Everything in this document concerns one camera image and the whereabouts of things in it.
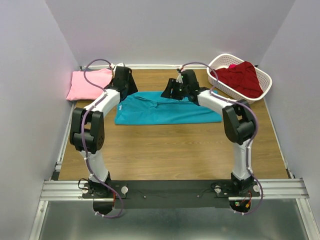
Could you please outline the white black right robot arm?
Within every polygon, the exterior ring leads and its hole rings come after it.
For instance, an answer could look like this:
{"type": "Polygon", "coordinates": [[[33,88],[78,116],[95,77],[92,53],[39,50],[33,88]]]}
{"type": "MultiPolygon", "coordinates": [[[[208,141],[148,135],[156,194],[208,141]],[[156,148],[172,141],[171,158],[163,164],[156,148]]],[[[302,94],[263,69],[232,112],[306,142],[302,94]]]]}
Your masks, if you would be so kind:
{"type": "Polygon", "coordinates": [[[257,135],[257,117],[245,100],[232,100],[200,87],[193,70],[178,72],[177,78],[169,78],[161,97],[188,101],[208,108],[222,117],[224,133],[233,143],[234,166],[231,173],[230,191],[241,196],[254,184],[251,167],[251,146],[257,135]]]}

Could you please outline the teal t-shirt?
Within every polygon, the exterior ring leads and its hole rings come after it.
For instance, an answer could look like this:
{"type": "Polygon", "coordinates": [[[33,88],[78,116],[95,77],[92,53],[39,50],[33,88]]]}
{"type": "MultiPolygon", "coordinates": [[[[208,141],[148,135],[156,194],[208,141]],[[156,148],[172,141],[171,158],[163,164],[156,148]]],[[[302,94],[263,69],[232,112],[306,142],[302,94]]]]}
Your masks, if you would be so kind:
{"type": "Polygon", "coordinates": [[[116,125],[177,125],[220,123],[220,114],[188,101],[161,97],[160,91],[129,95],[116,107],[116,125]]]}

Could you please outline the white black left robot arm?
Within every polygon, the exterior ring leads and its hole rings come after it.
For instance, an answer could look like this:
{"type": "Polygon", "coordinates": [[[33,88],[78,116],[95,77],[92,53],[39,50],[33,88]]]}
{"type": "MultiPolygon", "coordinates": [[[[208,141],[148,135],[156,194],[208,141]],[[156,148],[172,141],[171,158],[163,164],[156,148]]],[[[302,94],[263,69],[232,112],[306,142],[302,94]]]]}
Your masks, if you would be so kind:
{"type": "Polygon", "coordinates": [[[111,82],[100,96],[84,108],[76,107],[72,112],[69,141],[84,158],[88,170],[88,180],[81,189],[86,198],[111,198],[110,173],[105,166],[101,148],[105,141],[106,115],[125,100],[138,92],[132,70],[116,65],[111,82]]]}

